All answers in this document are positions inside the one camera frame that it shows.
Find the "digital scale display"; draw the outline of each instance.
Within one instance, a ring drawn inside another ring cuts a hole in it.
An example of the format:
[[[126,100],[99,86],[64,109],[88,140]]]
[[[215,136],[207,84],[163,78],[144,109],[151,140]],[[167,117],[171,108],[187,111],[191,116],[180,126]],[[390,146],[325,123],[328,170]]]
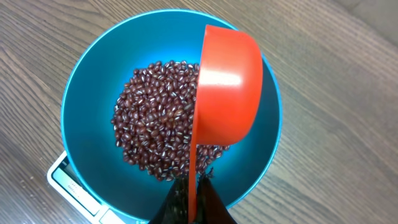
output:
[[[47,172],[47,180],[66,200],[68,200],[91,223],[95,224],[146,224],[124,215],[117,214],[108,206],[101,204],[80,184],[74,173],[67,153],[55,161]]]

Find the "red measuring cup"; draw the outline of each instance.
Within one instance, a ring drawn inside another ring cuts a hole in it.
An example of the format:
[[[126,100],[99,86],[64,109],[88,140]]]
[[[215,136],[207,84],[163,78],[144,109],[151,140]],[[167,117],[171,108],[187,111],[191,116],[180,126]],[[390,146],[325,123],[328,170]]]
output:
[[[249,132],[260,102],[261,51],[237,30],[206,26],[189,165],[188,222],[194,221],[197,144],[230,145]]]

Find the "red scoop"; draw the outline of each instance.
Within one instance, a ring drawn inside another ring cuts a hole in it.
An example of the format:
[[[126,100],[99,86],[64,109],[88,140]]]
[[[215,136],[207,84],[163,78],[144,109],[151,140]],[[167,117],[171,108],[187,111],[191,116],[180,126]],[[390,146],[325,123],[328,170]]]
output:
[[[194,221],[197,144],[242,140],[256,117],[261,96],[261,51],[244,32],[206,26],[201,53],[189,166],[188,222]]]

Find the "wooden surface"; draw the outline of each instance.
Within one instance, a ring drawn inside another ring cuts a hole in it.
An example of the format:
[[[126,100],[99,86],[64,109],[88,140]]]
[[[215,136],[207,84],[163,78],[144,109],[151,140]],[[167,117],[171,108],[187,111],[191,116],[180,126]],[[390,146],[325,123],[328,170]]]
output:
[[[278,79],[279,149],[239,223],[397,223],[398,48],[331,0],[0,0],[0,223],[84,223],[45,178],[79,56],[139,12],[190,8],[251,34]]]

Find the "bowl rim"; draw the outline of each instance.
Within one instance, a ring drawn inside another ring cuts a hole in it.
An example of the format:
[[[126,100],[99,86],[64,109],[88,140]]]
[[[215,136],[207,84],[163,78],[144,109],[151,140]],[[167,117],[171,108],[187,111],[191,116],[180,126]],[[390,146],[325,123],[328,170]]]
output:
[[[85,55],[90,51],[90,49],[98,42],[101,40],[102,37],[104,37],[106,34],[108,34],[109,32],[111,32],[113,29],[123,25],[124,23],[129,22],[130,20],[133,19],[137,19],[138,17],[142,17],[142,16],[147,16],[150,14],[155,14],[155,13],[161,13],[161,12],[186,12],[186,13],[192,13],[192,14],[198,14],[201,16],[205,16],[205,17],[209,17],[211,19],[214,19],[218,22],[223,23],[224,25],[228,26],[230,29],[233,30],[238,30],[235,26],[233,26],[232,24],[230,24],[229,22],[224,21],[223,19],[220,19],[216,16],[213,16],[211,14],[207,14],[205,12],[200,12],[200,11],[194,11],[194,10],[190,10],[190,9],[157,9],[157,10],[153,10],[153,11],[147,11],[147,12],[143,12],[140,14],[136,14],[135,16],[132,16],[130,18],[127,18],[121,22],[118,22],[117,24],[113,25],[112,27],[110,27],[108,30],[106,30],[105,32],[103,32],[99,37],[97,37],[91,44],[90,46],[83,52],[83,54],[80,56],[79,60],[77,61],[77,63],[75,64],[69,78],[67,81],[67,84],[65,85],[65,90],[63,92],[63,97],[62,97],[62,105],[61,105],[61,115],[60,115],[60,123],[61,123],[61,132],[62,132],[62,141],[63,141],[63,146],[67,152],[67,156],[69,159],[69,163],[71,164],[74,172],[76,173],[76,176],[79,178],[79,181],[84,185],[84,187],[89,191],[90,194],[92,194],[92,196],[94,196],[94,198],[98,199],[101,203],[107,205],[112,211],[116,211],[124,216],[127,216],[129,218],[134,218],[136,220],[139,221],[145,221],[148,222],[149,220],[145,220],[143,218],[139,218],[139,217],[135,217],[134,215],[128,214],[116,207],[114,207],[113,205],[111,205],[110,203],[108,203],[105,199],[103,199],[101,196],[99,196],[84,180],[84,178],[81,176],[81,174],[79,173],[78,169],[76,168],[75,163],[73,162],[73,160],[71,159],[71,157],[69,156],[69,149],[68,149],[68,144],[66,141],[66,137],[65,137],[65,132],[64,132],[64,118],[63,118],[63,114],[64,114],[64,109],[65,109],[65,99],[67,97],[67,93],[68,93],[68,89],[69,89],[69,84],[73,78],[73,75],[76,72],[76,69],[78,68],[80,62],[83,60],[83,58],[85,57]],[[278,133],[277,133],[277,137],[275,140],[275,144],[274,144],[274,148],[272,150],[272,154],[267,162],[267,165],[265,166],[264,170],[261,172],[261,174],[259,175],[259,177],[256,179],[256,181],[252,184],[252,186],[250,186],[250,188],[248,188],[245,193],[243,193],[241,196],[239,196],[235,201],[231,202],[229,205],[226,206],[226,208],[231,208],[232,206],[236,205],[239,201],[241,201],[247,194],[249,194],[255,187],[256,185],[260,182],[260,180],[263,178],[263,176],[265,175],[265,173],[267,172],[269,166],[272,163],[272,160],[275,156],[276,150],[277,150],[277,146],[279,144],[279,140],[280,140],[280,134],[282,132],[282,120],[283,120],[283,110],[282,110],[282,98],[280,95],[280,91],[279,91],[279,86],[276,80],[276,77],[274,75],[274,72],[272,71],[271,65],[269,64],[269,62],[267,61],[266,57],[264,56],[263,53],[261,53],[261,57],[263,62],[265,62],[265,64],[267,65],[267,69],[272,77],[272,80],[274,82],[274,86],[276,89],[276,93],[277,93],[277,99],[278,99],[278,107],[279,107],[279,123],[278,123]]]

